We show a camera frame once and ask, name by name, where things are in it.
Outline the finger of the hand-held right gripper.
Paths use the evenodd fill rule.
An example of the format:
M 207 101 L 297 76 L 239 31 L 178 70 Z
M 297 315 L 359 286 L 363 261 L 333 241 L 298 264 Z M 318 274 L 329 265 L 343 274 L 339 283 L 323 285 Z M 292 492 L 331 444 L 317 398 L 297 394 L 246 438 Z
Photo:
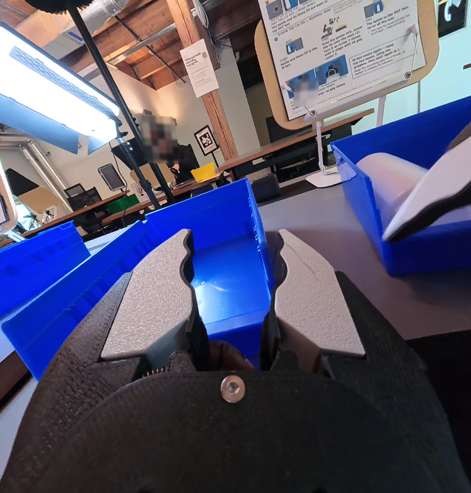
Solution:
M 464 127 L 461 132 L 450 142 L 449 150 L 454 149 L 457 145 L 471 136 L 471 121 Z
M 432 225 L 471 220 L 471 136 L 428 170 L 386 227 L 382 240 L 397 242 Z

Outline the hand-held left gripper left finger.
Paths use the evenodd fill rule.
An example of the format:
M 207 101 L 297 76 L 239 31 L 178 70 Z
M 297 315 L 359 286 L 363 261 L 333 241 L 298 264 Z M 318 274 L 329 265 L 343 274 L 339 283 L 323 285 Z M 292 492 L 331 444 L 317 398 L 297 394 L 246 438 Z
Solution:
M 181 229 L 133 269 L 101 357 L 114 361 L 144 357 L 167 366 L 186 352 L 200 366 L 200 314 L 194 279 L 194 235 Z

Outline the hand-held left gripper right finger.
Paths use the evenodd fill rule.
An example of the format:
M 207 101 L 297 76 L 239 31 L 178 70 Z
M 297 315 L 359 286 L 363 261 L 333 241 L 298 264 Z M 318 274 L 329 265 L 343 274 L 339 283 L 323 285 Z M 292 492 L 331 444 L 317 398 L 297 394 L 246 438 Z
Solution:
M 320 362 L 328 355 L 362 359 L 366 350 L 337 271 L 311 246 L 280 229 L 259 361 L 277 362 L 284 354 L 296 362 Z

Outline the white plastic bottle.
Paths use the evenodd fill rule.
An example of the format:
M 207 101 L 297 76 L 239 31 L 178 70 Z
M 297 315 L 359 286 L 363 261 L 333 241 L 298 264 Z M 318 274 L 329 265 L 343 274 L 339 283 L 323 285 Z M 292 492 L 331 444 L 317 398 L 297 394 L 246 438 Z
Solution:
M 374 153 L 357 163 L 374 191 L 383 230 L 429 169 L 387 153 Z

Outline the blue plastic bin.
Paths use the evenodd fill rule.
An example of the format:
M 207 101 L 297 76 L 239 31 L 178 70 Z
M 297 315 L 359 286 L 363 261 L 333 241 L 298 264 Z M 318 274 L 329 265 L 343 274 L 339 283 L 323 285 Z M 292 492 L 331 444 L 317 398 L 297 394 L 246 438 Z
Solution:
M 120 276 L 181 229 L 193 233 L 193 286 L 208 337 L 257 352 L 274 274 L 251 184 L 241 179 L 147 214 L 4 321 L 36 379 Z
M 402 241 L 385 242 L 373 183 L 357 163 L 386 153 L 427 171 L 470 121 L 471 96 L 331 144 L 345 198 L 388 274 L 471 268 L 471 220 L 431 225 Z
M 0 317 L 90 257 L 72 221 L 0 250 Z

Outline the person's left hand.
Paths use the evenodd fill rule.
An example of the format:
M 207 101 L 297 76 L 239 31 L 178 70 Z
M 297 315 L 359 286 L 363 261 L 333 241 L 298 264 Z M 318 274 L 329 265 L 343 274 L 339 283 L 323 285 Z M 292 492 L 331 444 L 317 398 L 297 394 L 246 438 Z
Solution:
M 238 348 L 225 341 L 209 341 L 212 372 L 256 371 L 256 367 Z

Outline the green plastic bin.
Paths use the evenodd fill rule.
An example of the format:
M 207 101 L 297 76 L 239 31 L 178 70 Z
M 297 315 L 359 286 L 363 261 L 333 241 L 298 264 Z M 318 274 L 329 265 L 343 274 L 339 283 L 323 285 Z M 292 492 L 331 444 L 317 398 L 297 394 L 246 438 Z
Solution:
M 139 204 L 139 199 L 135 194 L 132 195 L 124 195 L 119 199 L 114 201 L 109 201 L 106 204 L 106 208 L 108 209 L 110 214 L 122 213 L 129 207 L 135 206 Z

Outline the long wooden table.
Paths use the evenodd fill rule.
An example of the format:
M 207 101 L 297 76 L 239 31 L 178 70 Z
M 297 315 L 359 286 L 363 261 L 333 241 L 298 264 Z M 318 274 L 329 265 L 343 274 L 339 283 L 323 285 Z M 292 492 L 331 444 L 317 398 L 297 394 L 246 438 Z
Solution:
M 183 183 L 175 186 L 174 190 L 172 192 L 173 196 L 177 197 L 181 194 L 187 193 L 190 190 L 197 188 L 199 186 L 205 185 L 207 183 L 218 182 L 223 177 L 223 175 L 224 175 L 224 172 L 219 168 L 219 169 L 215 170 L 215 173 L 213 174 L 213 176 L 205 176 L 204 179 L 200 182 L 197 182 L 194 178 L 192 178 L 189 181 L 183 182 Z M 37 234 L 39 234 L 39 233 L 41 233 L 47 229 L 51 229 L 57 225 L 64 224 L 68 221 L 76 221 L 75 218 L 77 218 L 79 216 L 85 216 L 87 214 L 94 213 L 96 210 L 99 210 L 99 209 L 101 211 L 106 210 L 106 209 L 107 209 L 107 211 L 109 211 L 110 203 L 119 200 L 123 196 L 125 196 L 125 194 L 119 193 L 119 194 L 116 194 L 116 195 L 114 195 L 108 199 L 104 199 L 102 201 L 99 201 L 99 202 L 97 202 L 91 206 L 86 206 L 85 208 L 82 208 L 78 211 L 72 212 L 68 215 L 61 217 L 61 218 L 54 219 L 49 223 L 41 225 L 37 229 L 22 233 L 22 237 L 26 238 L 26 239 L 31 238 L 31 237 L 33 237 L 33 236 L 35 236 L 35 235 L 37 235 Z M 138 204 L 132 205 L 130 203 L 130 200 L 128 199 L 128 205 L 129 205 L 129 207 L 127 207 L 122 212 L 118 211 L 116 213 L 110 213 L 108 216 L 105 216 L 103 218 L 99 218 L 98 223 L 100 225 L 105 225 L 105 224 L 113 222 L 117 219 L 121 219 L 122 217 L 125 217 L 126 215 L 129 215 L 129 214 L 134 213 L 136 211 L 143 210 L 146 207 L 153 207 L 151 200 L 146 200 L 143 202 L 139 202 Z

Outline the black office chair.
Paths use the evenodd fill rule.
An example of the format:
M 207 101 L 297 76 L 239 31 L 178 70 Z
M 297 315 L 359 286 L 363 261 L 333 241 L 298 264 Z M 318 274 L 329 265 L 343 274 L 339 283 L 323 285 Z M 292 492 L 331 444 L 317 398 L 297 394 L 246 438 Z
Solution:
M 69 215 L 69 218 L 76 219 L 79 215 L 83 215 L 91 211 L 96 213 L 103 208 L 104 205 L 98 205 L 97 207 L 92 207 L 102 202 L 102 198 L 95 187 L 85 190 L 83 186 L 78 183 L 70 188 L 64 190 L 67 198 L 67 202 L 74 212 L 73 215 Z

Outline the grey power adapter box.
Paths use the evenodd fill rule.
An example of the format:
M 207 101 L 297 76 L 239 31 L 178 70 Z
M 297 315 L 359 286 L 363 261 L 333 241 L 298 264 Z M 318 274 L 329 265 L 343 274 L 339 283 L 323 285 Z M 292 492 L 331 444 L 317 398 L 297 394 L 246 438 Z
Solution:
M 280 184 L 274 173 L 261 176 L 251 182 L 251 189 L 257 204 L 281 196 Z

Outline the cardboard sheet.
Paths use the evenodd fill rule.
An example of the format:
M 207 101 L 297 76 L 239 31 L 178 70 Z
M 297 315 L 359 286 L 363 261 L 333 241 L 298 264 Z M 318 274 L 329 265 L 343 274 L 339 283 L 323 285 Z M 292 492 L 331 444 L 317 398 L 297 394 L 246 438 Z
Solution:
M 29 230 L 40 228 L 71 213 L 59 196 L 42 186 L 18 195 L 17 198 L 32 214 Z
M 158 167 L 169 188 L 173 189 L 173 187 L 177 185 L 177 182 L 176 182 L 176 177 L 172 173 L 169 166 L 166 163 L 158 163 Z M 150 164 L 142 165 L 140 167 L 140 171 L 143 174 L 146 181 L 148 181 L 151 187 L 153 188 L 155 196 L 156 197 L 162 196 L 163 195 L 162 188 L 160 186 L 160 183 L 156 175 L 154 174 L 151 168 L 151 165 Z

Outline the grey tablet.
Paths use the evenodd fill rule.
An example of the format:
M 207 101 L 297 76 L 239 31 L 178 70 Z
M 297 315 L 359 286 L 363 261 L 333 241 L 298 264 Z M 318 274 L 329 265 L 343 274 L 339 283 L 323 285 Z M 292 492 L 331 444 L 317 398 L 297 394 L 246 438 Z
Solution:
M 127 184 L 113 164 L 105 164 L 97 168 L 97 171 L 111 191 L 116 192 L 127 187 Z

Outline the yellow plastic bin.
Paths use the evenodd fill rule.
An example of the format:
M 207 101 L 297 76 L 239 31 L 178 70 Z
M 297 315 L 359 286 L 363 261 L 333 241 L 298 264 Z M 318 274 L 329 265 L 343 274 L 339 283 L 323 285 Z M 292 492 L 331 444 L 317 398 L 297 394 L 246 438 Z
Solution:
M 215 163 L 210 162 L 204 166 L 192 169 L 190 172 L 196 183 L 202 183 L 212 178 L 216 179 L 218 177 L 217 170 L 218 167 Z

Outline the wood edged table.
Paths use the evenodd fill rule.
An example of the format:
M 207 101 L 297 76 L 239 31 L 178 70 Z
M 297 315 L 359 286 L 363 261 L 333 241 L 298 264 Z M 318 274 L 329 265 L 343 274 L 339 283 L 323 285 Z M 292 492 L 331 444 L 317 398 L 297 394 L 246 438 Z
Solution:
M 373 115 L 374 108 L 369 108 L 343 117 L 335 117 L 322 124 L 321 137 L 323 151 L 336 140 L 352 135 L 352 126 L 363 118 Z M 219 175 L 229 173 L 233 181 L 263 169 L 273 171 L 298 163 L 303 158 L 317 156 L 316 131 L 312 127 L 293 132 L 268 145 L 227 160 L 217 171 Z

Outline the black and white marker sign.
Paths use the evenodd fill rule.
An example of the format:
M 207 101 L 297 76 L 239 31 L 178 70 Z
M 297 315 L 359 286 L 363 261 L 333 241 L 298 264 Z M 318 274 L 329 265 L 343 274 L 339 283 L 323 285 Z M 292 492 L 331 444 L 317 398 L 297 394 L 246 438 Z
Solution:
M 194 138 L 205 157 L 220 149 L 215 134 L 208 124 L 194 132 Z

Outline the studio light panel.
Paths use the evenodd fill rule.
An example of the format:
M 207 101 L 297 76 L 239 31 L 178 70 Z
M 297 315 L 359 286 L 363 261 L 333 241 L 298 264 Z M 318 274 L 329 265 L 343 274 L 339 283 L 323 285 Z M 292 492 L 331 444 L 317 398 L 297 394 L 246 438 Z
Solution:
M 115 101 L 5 24 L 0 24 L 0 123 L 77 154 L 120 136 Z

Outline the white paper notice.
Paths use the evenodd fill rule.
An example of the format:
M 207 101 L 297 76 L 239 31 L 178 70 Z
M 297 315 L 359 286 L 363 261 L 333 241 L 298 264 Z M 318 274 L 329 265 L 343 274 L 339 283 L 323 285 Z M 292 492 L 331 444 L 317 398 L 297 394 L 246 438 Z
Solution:
M 181 49 L 180 54 L 196 98 L 219 88 L 204 39 Z

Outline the wooden post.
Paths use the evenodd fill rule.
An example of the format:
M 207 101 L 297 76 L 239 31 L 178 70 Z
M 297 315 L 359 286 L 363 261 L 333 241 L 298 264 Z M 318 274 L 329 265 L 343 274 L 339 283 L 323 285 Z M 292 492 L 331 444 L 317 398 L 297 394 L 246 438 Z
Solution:
M 194 18 L 187 1 L 167 1 L 170 13 L 177 28 L 183 48 L 203 39 L 196 28 Z M 201 97 L 209 120 L 218 140 L 224 159 L 227 161 L 238 156 L 232 133 L 220 101 L 218 90 Z

